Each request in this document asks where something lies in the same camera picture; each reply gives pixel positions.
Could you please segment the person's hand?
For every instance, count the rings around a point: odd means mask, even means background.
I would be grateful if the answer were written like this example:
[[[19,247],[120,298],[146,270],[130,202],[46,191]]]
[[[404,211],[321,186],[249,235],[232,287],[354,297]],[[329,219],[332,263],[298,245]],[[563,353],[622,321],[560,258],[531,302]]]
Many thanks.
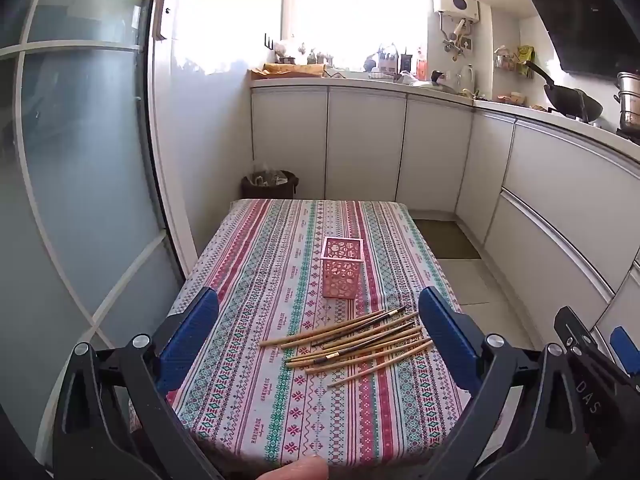
[[[328,480],[329,465],[320,456],[305,456],[296,462],[261,474],[257,480]]]

